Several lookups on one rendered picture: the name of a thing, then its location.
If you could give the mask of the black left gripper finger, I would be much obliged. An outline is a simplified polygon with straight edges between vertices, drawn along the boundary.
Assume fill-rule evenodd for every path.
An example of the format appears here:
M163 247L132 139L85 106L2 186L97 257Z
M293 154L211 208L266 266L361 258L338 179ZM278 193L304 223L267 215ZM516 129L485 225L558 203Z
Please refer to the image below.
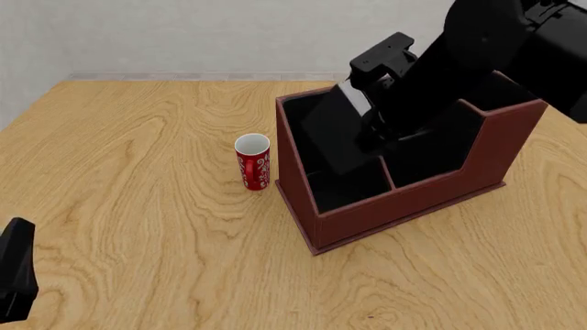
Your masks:
M20 217L0 235L0 324L25 321L38 296L34 235L35 225Z

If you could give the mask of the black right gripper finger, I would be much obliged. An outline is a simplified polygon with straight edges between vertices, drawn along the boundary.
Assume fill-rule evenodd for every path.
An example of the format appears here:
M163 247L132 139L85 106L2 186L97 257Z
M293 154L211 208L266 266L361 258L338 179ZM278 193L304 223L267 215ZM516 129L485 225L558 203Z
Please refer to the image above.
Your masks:
M386 123L380 115L364 116L361 119L359 148L362 153L375 153L393 144L399 137L398 131Z

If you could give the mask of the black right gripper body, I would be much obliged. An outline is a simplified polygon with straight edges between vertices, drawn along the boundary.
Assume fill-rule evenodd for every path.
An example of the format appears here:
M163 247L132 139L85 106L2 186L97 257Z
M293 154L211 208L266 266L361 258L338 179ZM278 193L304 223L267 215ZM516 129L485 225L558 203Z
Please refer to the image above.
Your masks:
M386 123L395 128L400 134L396 142L419 137L428 131L424 126L429 119L414 112L410 107L405 107L402 104L397 106L394 103L376 103L373 101L370 101L370 106L371 109L366 113L366 116L381 116Z

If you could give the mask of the black book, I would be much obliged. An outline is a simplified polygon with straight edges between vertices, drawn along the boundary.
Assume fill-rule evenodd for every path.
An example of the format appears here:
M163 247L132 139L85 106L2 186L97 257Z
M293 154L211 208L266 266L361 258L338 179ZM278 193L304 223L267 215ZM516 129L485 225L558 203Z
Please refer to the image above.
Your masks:
M347 79L325 93L302 120L304 132L337 175L356 170L380 153L366 154L359 148L361 119L370 109L367 95Z

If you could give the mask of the red-brown desk caddy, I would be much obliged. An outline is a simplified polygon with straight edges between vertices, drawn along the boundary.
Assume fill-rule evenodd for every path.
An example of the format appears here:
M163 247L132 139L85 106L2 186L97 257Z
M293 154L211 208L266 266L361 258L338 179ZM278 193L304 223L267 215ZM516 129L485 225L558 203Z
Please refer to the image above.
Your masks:
M547 107L494 72L429 136L335 175L301 129L325 95L320 89L276 101L276 186L314 255L500 188Z

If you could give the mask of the black plate on stalk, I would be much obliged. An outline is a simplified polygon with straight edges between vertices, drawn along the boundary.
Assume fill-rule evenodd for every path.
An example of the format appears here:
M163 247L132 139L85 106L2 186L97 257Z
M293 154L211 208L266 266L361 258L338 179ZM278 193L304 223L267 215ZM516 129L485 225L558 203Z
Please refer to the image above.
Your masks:
M354 88L362 90L386 75L394 81L402 79L418 59L409 50L414 43L413 38L396 32L364 51L349 63L350 83Z

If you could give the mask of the red mug with white pattern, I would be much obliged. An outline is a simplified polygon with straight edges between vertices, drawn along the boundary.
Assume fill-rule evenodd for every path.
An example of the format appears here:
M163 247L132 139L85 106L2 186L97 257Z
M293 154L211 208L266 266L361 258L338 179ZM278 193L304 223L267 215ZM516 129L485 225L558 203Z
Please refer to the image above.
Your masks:
M251 191L266 189L270 183L270 140L262 134L245 134L234 145L244 186Z

